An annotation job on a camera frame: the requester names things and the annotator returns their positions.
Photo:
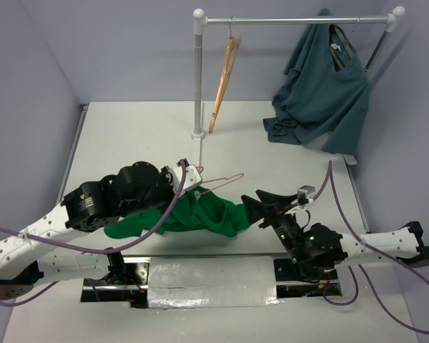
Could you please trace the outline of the pink wire hanger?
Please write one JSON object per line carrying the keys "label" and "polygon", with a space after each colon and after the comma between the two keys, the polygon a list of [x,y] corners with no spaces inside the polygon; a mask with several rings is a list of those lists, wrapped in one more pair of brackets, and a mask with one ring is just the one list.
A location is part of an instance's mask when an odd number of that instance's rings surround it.
{"label": "pink wire hanger", "polygon": [[214,179],[203,179],[201,185],[212,184],[212,183],[218,183],[218,185],[216,185],[212,188],[209,188],[208,190],[205,190],[203,192],[195,191],[194,192],[195,197],[196,197],[196,199],[200,199],[200,197],[202,197],[205,194],[213,192],[214,190],[217,190],[219,188],[225,187],[228,184],[239,181],[244,175],[245,175],[244,173],[239,173],[239,174],[233,174],[233,175],[228,176],[228,177],[218,177],[218,178],[214,178]]}

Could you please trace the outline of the green t shirt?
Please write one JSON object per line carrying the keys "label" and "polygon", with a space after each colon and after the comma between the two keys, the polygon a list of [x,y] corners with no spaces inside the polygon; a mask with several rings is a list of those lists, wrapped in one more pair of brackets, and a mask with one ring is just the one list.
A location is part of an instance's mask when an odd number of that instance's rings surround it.
{"label": "green t shirt", "polygon": [[[116,224],[104,228],[112,239],[140,237],[162,218],[161,209],[132,214]],[[245,206],[218,197],[203,187],[197,187],[179,198],[170,215],[158,228],[160,235],[167,232],[183,233],[209,231],[233,238],[250,227]]]}

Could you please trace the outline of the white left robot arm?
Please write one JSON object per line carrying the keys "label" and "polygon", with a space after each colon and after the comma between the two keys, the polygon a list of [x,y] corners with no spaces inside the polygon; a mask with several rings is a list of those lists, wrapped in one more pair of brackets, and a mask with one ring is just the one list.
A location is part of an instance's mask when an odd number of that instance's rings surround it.
{"label": "white left robot arm", "polygon": [[122,248],[94,249],[72,244],[130,214],[164,209],[168,216],[184,191],[185,161],[157,169],[139,161],[99,181],[84,182],[49,213],[0,240],[0,302],[71,279],[123,281]]}

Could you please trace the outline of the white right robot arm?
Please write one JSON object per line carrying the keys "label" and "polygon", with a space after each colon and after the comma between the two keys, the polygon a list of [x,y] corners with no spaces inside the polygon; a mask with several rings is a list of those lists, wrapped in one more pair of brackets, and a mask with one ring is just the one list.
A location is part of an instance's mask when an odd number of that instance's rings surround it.
{"label": "white right robot arm", "polygon": [[303,186],[296,194],[282,196],[257,190],[257,199],[241,196],[250,224],[272,227],[303,279],[313,279],[322,270],[358,264],[399,261],[410,268],[429,266],[429,246],[423,243],[423,228],[410,222],[392,232],[354,234],[337,232],[321,223],[303,229],[296,213],[306,212],[315,200],[315,188]]}

